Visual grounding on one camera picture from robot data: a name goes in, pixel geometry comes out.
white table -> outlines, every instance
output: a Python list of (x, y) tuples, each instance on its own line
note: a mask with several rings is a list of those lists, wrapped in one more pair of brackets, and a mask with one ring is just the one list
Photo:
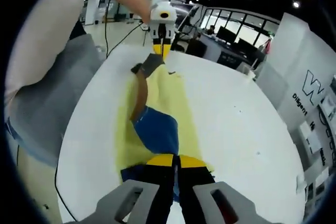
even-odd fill
[[(72, 114), (56, 183), (77, 220), (93, 213), (98, 200), (119, 185), (113, 141), (117, 111), (126, 83), (134, 78), (130, 69), (150, 52), (149, 47), (116, 48)], [(286, 125), (258, 86), (240, 72), (180, 52), (170, 52), (166, 65), (184, 77), (203, 160), (214, 166), (216, 181), (252, 200), (269, 221), (301, 223), (305, 192), (296, 194), (301, 161)], [(60, 208), (63, 221), (72, 221), (61, 202)], [(168, 223), (184, 223), (178, 204)]]

yellow cloth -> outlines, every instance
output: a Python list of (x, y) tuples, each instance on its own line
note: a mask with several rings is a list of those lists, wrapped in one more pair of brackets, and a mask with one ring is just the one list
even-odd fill
[[(146, 105), (175, 118), (178, 123), (179, 155), (202, 160), (193, 116), (185, 95), (183, 79), (178, 74), (169, 74), (166, 65), (160, 65), (147, 79), (148, 99)], [(115, 134), (117, 170), (146, 163), (155, 154), (141, 142), (130, 121), (137, 97), (137, 80), (128, 83), (124, 104), (118, 112), (118, 128)]]

floor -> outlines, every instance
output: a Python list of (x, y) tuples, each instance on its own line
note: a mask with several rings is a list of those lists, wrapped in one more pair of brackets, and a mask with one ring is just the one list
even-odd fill
[[(111, 50), (111, 48), (113, 48), (137, 25), (137, 22), (134, 24), (108, 23), (107, 38), (109, 50)], [(104, 24), (86, 26), (85, 30), (87, 33), (92, 34), (96, 46), (99, 47), (100, 50), (106, 52)], [(122, 43), (143, 45), (144, 39), (145, 45), (150, 46), (152, 42), (149, 33), (146, 33), (145, 38), (145, 32), (138, 27)], [(187, 43), (180, 43), (179, 44), (186, 49)], [(14, 150), (13, 159), (16, 161), (16, 148), (14, 148)], [(46, 216), (51, 224), (62, 223), (59, 213), (57, 193), (54, 187), (55, 168), (30, 157), (23, 148), (18, 149), (17, 167), (19, 175), (38, 209)]]

white shirt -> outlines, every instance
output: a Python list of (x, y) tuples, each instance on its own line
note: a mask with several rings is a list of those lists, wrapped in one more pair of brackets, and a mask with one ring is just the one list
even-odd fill
[(83, 0), (38, 0), (13, 46), (5, 89), (5, 120), (18, 90), (40, 81), (64, 49)]

w logo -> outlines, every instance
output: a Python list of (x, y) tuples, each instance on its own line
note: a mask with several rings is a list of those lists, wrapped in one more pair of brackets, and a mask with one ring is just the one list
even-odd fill
[(302, 91), (306, 96), (309, 96), (310, 103), (314, 105), (316, 103), (317, 95), (324, 90), (321, 89), (321, 83), (318, 79), (314, 79), (312, 72), (307, 70), (306, 79), (302, 87)]

